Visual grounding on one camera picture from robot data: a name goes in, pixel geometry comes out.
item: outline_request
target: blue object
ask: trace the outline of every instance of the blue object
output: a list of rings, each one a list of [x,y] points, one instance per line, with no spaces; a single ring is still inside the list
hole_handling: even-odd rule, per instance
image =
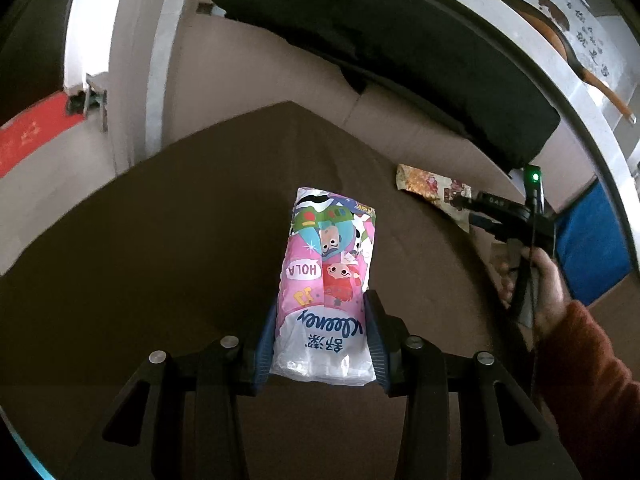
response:
[[[276,337],[276,311],[276,304],[274,304],[269,311],[267,321],[264,324],[264,328],[260,334],[260,340],[255,349],[253,388],[256,392],[259,392],[266,384],[269,378],[269,371],[271,370],[273,343]]]
[[[589,305],[631,272],[622,229],[600,182],[556,222],[556,250],[572,296]]]
[[[371,363],[373,369],[376,372],[376,381],[385,393],[389,392],[391,388],[391,380],[389,376],[389,354],[388,349],[385,347],[380,333],[380,327],[378,325],[378,318],[371,307],[368,294],[364,294],[364,310],[365,319],[367,325],[367,345],[369,346],[369,353],[371,354]]]
[[[2,406],[0,406],[0,418],[4,422],[6,428],[9,430],[9,433],[11,433],[11,436],[14,438],[15,443],[18,445],[23,455],[31,464],[31,467],[33,467],[34,471],[36,471],[42,477],[42,480],[56,480],[42,465],[42,462],[40,462],[40,460],[38,460],[38,458],[33,454],[33,451],[29,449],[29,446],[26,445],[25,441],[18,434],[18,432],[15,431],[15,428],[9,421],[9,417],[6,416],[6,413],[4,412]]]

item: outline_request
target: kleenex logo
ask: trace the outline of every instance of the kleenex logo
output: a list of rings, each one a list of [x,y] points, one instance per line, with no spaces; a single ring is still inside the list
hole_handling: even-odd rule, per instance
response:
[[[302,321],[302,324],[306,325],[307,328],[311,328],[313,325],[316,328],[321,330],[326,330],[327,332],[331,332],[331,330],[335,330],[336,332],[340,332],[342,330],[342,337],[348,338],[350,335],[355,335],[359,330],[362,334],[362,325],[357,319],[353,319],[353,317],[324,317],[316,316],[313,312],[309,312],[308,310],[303,310],[302,314],[298,316],[296,321]]]

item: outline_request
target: wooden spatula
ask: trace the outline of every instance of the wooden spatula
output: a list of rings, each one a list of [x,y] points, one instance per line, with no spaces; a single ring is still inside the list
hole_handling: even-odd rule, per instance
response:
[[[636,124],[636,115],[633,113],[631,108],[629,108],[626,103],[620,99],[618,94],[589,72],[589,70],[587,70],[580,61],[578,61],[578,58],[575,55],[575,50],[566,40],[560,28],[550,18],[524,0],[502,1],[527,20],[529,25],[535,28],[542,37],[549,42],[549,44],[558,52],[558,54],[560,54],[560,56],[562,56],[569,67],[571,67],[575,72],[575,75],[585,83],[600,90],[607,96],[609,101],[613,103],[627,121],[631,124]]]

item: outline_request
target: metal screw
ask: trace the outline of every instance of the metal screw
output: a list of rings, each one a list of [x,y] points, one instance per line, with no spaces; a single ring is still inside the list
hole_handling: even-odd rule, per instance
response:
[[[234,335],[225,335],[221,340],[220,344],[223,348],[235,348],[238,346],[240,340]]]
[[[414,350],[417,350],[422,348],[422,345],[424,344],[424,342],[422,341],[422,338],[420,336],[411,335],[404,340],[404,344],[407,345],[409,348],[413,348]]]
[[[149,362],[155,365],[159,365],[166,359],[166,352],[164,350],[156,350],[149,354]]]
[[[489,354],[489,352],[480,352],[478,354],[478,362],[480,364],[489,366],[495,363],[495,357]]]

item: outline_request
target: crumpled wrapper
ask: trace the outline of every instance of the crumpled wrapper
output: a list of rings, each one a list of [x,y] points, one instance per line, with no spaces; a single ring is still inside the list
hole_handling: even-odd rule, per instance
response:
[[[451,201],[457,195],[471,198],[471,188],[463,182],[431,171],[419,170],[398,164],[396,186],[424,197],[438,209],[442,209],[466,233],[469,232],[469,211],[456,209]]]

